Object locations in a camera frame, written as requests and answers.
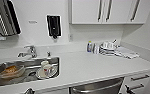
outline cup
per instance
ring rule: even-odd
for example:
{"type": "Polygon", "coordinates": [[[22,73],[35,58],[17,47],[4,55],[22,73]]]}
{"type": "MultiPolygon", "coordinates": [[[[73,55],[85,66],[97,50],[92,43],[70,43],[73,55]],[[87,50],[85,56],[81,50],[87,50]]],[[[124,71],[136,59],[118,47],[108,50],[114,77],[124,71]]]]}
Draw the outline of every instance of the cup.
{"type": "Polygon", "coordinates": [[[43,68],[45,65],[47,65],[47,64],[49,64],[49,62],[48,61],[42,61],[41,62],[41,68],[43,68]]]}
{"type": "Polygon", "coordinates": [[[108,48],[108,50],[114,50],[114,43],[108,42],[107,48],[108,48]]]}
{"type": "Polygon", "coordinates": [[[53,69],[53,65],[51,64],[47,64],[43,67],[43,71],[46,76],[48,76],[52,72],[52,69],[53,69]]]}
{"type": "Polygon", "coordinates": [[[103,49],[107,49],[108,48],[108,42],[103,42],[103,49]]]}

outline white cabinet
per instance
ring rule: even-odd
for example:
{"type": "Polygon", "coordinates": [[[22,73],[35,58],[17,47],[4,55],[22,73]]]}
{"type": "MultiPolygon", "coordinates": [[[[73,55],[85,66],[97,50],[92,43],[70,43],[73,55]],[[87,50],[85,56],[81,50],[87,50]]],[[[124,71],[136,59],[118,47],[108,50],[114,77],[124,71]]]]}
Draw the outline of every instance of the white cabinet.
{"type": "Polygon", "coordinates": [[[149,12],[150,0],[69,0],[72,24],[143,24],[149,12]]]}
{"type": "Polygon", "coordinates": [[[41,94],[69,94],[69,88],[45,92],[41,94]]]}
{"type": "Polygon", "coordinates": [[[103,24],[126,23],[131,5],[132,0],[106,0],[103,24]]]}
{"type": "Polygon", "coordinates": [[[104,0],[69,0],[72,24],[101,24],[101,19],[98,21],[98,16],[102,13],[101,5],[104,0]]]}
{"type": "Polygon", "coordinates": [[[127,93],[126,86],[131,89],[135,94],[143,94],[145,87],[150,80],[150,72],[137,74],[132,76],[127,76],[124,78],[123,84],[120,88],[119,94],[129,94],[127,93]]]}
{"type": "Polygon", "coordinates": [[[133,0],[127,23],[143,24],[150,13],[150,0],[133,0]]]}

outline paper towel dispenser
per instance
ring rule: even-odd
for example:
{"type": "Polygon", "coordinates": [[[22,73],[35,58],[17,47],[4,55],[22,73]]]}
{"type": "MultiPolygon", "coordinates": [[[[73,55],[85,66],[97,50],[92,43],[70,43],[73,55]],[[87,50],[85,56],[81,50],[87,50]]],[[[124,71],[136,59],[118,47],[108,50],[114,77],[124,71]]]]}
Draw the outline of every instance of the paper towel dispenser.
{"type": "Polygon", "coordinates": [[[47,22],[49,36],[52,36],[54,39],[57,39],[58,36],[61,36],[60,16],[47,15],[47,22]]]}
{"type": "Polygon", "coordinates": [[[13,4],[10,0],[0,0],[0,35],[6,37],[20,34],[13,4]]]}

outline black soap dispenser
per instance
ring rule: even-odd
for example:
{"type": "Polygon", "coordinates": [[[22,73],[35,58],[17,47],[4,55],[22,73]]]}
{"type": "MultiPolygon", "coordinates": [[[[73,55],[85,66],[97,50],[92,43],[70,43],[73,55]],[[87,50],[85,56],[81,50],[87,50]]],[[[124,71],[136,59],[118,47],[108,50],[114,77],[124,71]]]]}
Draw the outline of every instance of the black soap dispenser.
{"type": "Polygon", "coordinates": [[[60,28],[60,16],[50,16],[47,15],[49,36],[52,36],[53,39],[57,39],[58,36],[61,36],[60,28]]]}

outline stainless steel sink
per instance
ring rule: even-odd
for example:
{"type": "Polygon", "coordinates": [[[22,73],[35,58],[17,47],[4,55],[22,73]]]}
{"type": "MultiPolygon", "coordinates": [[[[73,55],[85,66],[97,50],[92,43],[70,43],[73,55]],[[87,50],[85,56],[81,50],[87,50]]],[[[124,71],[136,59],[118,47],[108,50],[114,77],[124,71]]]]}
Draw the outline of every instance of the stainless steel sink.
{"type": "Polygon", "coordinates": [[[59,57],[53,57],[53,58],[43,58],[43,59],[32,59],[32,60],[25,60],[25,61],[12,61],[12,62],[4,62],[0,64],[0,73],[4,71],[5,68],[15,65],[20,66],[24,65],[25,72],[18,78],[11,78],[11,79],[2,79],[0,78],[0,86],[4,85],[10,85],[10,84],[17,84],[17,83],[23,83],[23,82],[30,82],[30,81],[36,81],[36,80],[42,80],[37,78],[35,75],[31,76],[29,80],[23,80],[26,78],[30,72],[36,72],[39,68],[41,68],[41,62],[48,60],[50,64],[58,66],[57,72],[50,78],[55,78],[59,75],[59,57]]]}

